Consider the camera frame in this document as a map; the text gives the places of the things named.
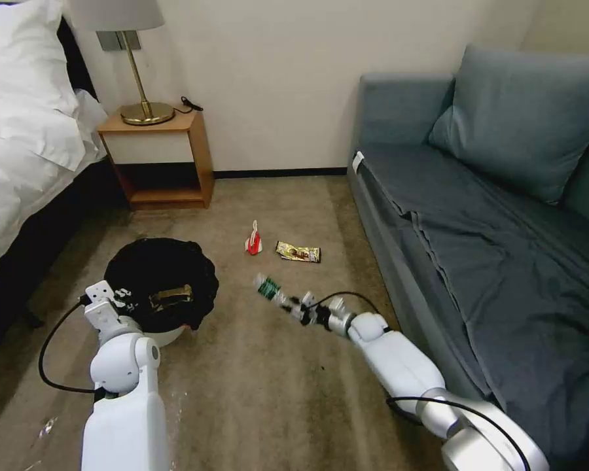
throw pillow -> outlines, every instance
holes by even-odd
[[[547,203],[589,145],[589,56],[468,46],[430,144]]]

nightstand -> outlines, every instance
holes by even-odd
[[[201,112],[152,126],[125,124],[116,112],[98,133],[131,209],[209,207],[214,177]]]

black trash bag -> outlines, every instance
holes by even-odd
[[[121,314],[144,332],[169,332],[182,325],[196,330],[214,308],[218,279],[214,264],[196,242],[168,238],[138,239],[107,265],[105,280],[125,296]]]

lamp shade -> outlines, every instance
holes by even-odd
[[[156,0],[69,0],[72,23],[91,31],[152,29],[164,24]]]

sofa armrest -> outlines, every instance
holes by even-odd
[[[352,153],[363,144],[423,144],[452,104],[451,74],[366,74],[360,79]]]

